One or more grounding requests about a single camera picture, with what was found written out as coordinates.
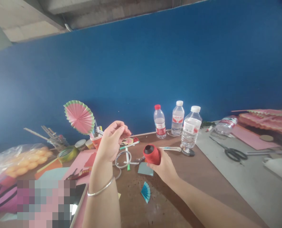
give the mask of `pixelated area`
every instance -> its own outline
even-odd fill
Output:
[[[69,228],[76,181],[17,181],[17,220],[24,228]]]

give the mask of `blue paper fan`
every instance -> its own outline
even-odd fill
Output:
[[[150,198],[150,188],[148,186],[148,183],[144,182],[143,188],[141,190],[141,194],[144,197],[146,203],[148,203]]]

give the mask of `hand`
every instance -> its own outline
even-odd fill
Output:
[[[115,121],[104,131],[99,149],[97,151],[98,160],[113,162],[119,152],[123,139],[131,136],[130,130],[122,121]]]
[[[153,169],[159,177],[168,184],[170,181],[179,178],[175,167],[173,166],[172,160],[169,155],[161,148],[158,147],[158,150],[161,153],[161,163],[160,165],[155,165],[147,163],[147,166]]]

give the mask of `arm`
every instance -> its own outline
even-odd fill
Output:
[[[109,183],[112,175],[112,161],[115,160],[124,138],[131,135],[124,122],[115,121],[105,131],[97,151],[90,180],[89,193],[96,193]],[[120,205],[116,181],[95,196],[87,196],[82,228],[121,227]]]
[[[245,216],[180,179],[168,154],[158,149],[161,164],[147,165],[188,205],[206,228],[259,228]]]

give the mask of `red thread spool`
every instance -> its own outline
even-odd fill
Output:
[[[143,154],[148,163],[155,165],[159,165],[161,163],[160,151],[158,151],[158,149],[154,145],[147,145],[143,150]]]

